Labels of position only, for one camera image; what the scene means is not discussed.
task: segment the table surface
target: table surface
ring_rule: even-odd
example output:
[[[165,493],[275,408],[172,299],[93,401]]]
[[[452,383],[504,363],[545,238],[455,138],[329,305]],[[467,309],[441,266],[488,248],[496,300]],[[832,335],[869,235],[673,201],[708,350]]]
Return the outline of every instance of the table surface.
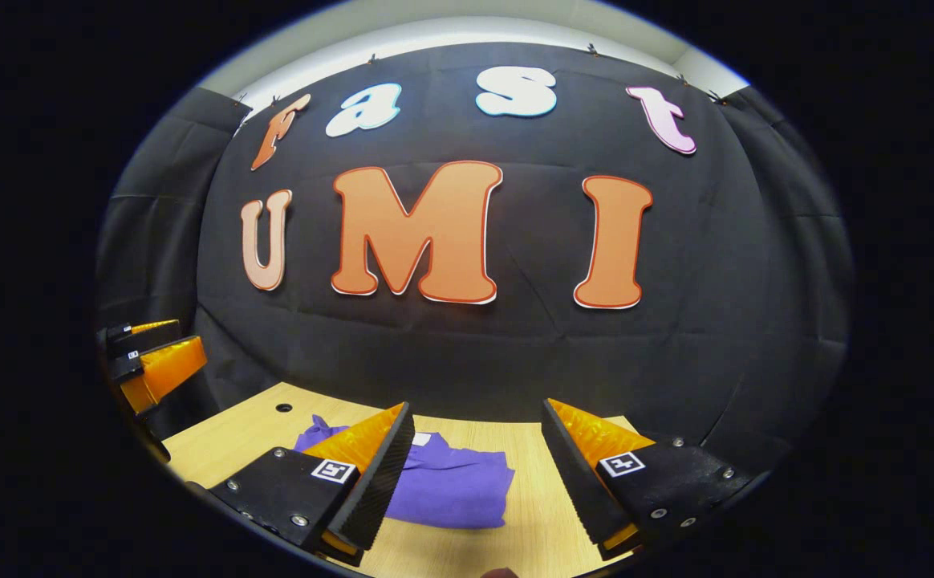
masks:
[[[401,401],[392,400],[391,405]],[[292,410],[277,411],[281,403]],[[171,436],[164,446],[178,477],[211,487],[271,447],[295,446],[297,436],[312,425],[314,413],[328,425],[354,425],[380,410],[281,383]],[[624,417],[607,419],[635,431]],[[354,570],[379,577],[479,578],[493,568],[508,567],[521,578],[556,578],[622,559],[600,559],[567,496],[540,424],[415,414],[413,425],[419,432],[438,432],[451,447],[505,451],[507,465],[515,470],[506,496],[506,524],[489,530],[449,530],[385,519],[374,546]]]

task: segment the peach letter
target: peach letter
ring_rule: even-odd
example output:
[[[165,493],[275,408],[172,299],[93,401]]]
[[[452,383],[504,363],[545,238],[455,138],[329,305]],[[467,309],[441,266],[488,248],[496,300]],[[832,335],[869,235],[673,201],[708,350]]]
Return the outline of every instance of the peach letter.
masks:
[[[634,307],[642,299],[642,287],[635,282],[642,213],[653,204],[653,195],[617,177],[588,177],[581,187],[595,202],[595,234],[588,277],[574,289],[574,301],[590,308]]]
[[[264,142],[261,143],[261,151],[257,153],[257,158],[254,158],[254,165],[252,165],[250,171],[261,168],[261,165],[264,165],[269,158],[274,156],[274,145],[276,142],[285,138],[285,135],[288,133],[288,128],[292,125],[292,120],[295,120],[295,111],[303,110],[309,102],[310,95],[300,96],[297,101],[281,109],[280,113],[274,115],[271,124],[268,124],[268,132],[264,135]]]
[[[406,213],[383,169],[365,167],[338,175],[342,254],[331,288],[350,295],[371,295],[378,289],[378,277],[368,271],[369,244],[389,290],[401,295],[430,243],[428,273],[418,286],[423,296],[449,303],[496,299],[496,284],[485,273],[485,234],[489,198],[502,181],[502,169],[488,162],[448,162]]]
[[[281,284],[285,273],[285,209],[292,202],[292,191],[283,189],[268,197],[268,212],[271,214],[271,256],[266,267],[257,256],[257,220],[264,211],[264,202],[250,201],[242,207],[242,264],[246,277],[265,291]]]

